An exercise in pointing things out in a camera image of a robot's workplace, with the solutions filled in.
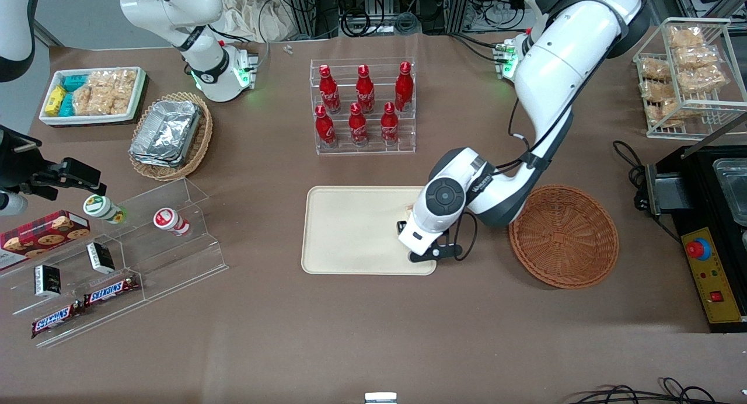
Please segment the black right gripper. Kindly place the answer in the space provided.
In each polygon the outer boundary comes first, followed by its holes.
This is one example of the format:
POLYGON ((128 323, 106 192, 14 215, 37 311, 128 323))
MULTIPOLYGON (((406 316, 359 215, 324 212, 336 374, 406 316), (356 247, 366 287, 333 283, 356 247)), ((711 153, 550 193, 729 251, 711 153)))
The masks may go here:
POLYGON ((74 158, 64 158, 61 162, 61 176, 58 165, 44 159, 39 148, 41 142, 35 138, 25 138, 21 133, 2 126, 1 141, 1 185, 3 189, 16 194, 39 196, 49 201, 58 197, 59 188, 86 190, 97 196, 104 196, 107 186, 100 183, 101 172, 74 158))

